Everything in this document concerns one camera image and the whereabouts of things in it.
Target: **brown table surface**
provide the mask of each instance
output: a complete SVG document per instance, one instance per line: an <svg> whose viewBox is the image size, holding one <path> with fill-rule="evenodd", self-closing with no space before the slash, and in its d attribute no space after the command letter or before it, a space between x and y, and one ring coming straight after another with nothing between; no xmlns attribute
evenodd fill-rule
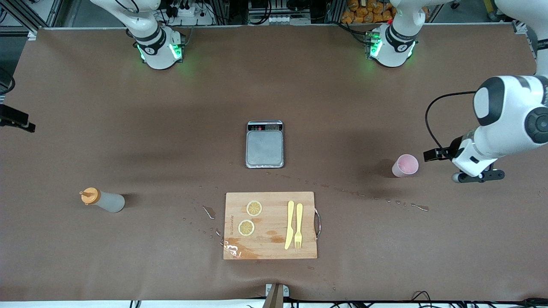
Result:
<svg viewBox="0 0 548 308"><path fill-rule="evenodd" d="M434 147L435 97L534 73L511 26L424 27L396 69L337 27L195 30L164 71L131 44L39 31L25 46L5 103L37 129L1 129L1 300L247 298L272 282L301 300L548 296L548 147L501 159L503 181L455 184L449 162L390 177L400 154ZM444 144L477 126L471 101L432 109ZM253 119L285 122L283 169L245 167ZM88 186L126 208L85 206ZM223 260L224 194L245 191L314 191L318 259Z"/></svg>

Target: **plastic fork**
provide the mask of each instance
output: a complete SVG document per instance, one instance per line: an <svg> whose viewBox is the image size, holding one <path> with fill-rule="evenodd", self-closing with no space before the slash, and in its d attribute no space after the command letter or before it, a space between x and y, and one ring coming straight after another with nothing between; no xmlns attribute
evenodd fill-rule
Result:
<svg viewBox="0 0 548 308"><path fill-rule="evenodd" d="M297 204L297 232L295 233L295 248L301 248L301 244L302 244L301 222L302 222L302 203L298 203Z"/></svg>

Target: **yellow knife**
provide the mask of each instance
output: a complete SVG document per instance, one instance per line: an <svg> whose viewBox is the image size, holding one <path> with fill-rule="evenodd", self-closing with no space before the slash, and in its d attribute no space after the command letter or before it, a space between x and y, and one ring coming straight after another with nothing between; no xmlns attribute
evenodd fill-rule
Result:
<svg viewBox="0 0 548 308"><path fill-rule="evenodd" d="M286 246L287 250L291 246L291 240L293 239L293 228L291 223L293 222L293 210L295 209L295 202L289 201L287 203L287 235L286 235Z"/></svg>

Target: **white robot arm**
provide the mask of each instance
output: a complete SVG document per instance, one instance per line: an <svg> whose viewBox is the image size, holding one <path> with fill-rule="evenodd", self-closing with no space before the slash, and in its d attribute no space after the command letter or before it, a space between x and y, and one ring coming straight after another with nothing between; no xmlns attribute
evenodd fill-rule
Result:
<svg viewBox="0 0 548 308"><path fill-rule="evenodd" d="M473 98L480 126L443 149L424 153L425 161L451 159L461 170L455 182L485 182L504 177L492 164L506 155L548 143L548 1L495 0L506 15L525 22L539 37L533 76L496 76Z"/></svg>
<svg viewBox="0 0 548 308"><path fill-rule="evenodd" d="M181 34L160 26L153 15L160 0L91 0L121 21L137 41L141 57L151 68L167 69L182 59Z"/></svg>
<svg viewBox="0 0 548 308"><path fill-rule="evenodd" d="M390 0L398 9L391 25L382 25L373 32L379 32L378 47L370 57L388 67L402 65L411 56L415 39L426 20L423 7L452 0Z"/></svg>

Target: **orange bottle cap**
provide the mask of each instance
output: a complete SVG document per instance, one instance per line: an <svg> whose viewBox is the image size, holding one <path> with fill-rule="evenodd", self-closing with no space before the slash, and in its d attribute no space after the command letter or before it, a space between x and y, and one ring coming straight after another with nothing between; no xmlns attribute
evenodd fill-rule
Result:
<svg viewBox="0 0 548 308"><path fill-rule="evenodd" d="M86 205L94 204L101 198L101 191L97 188L90 187L80 192L82 202Z"/></svg>

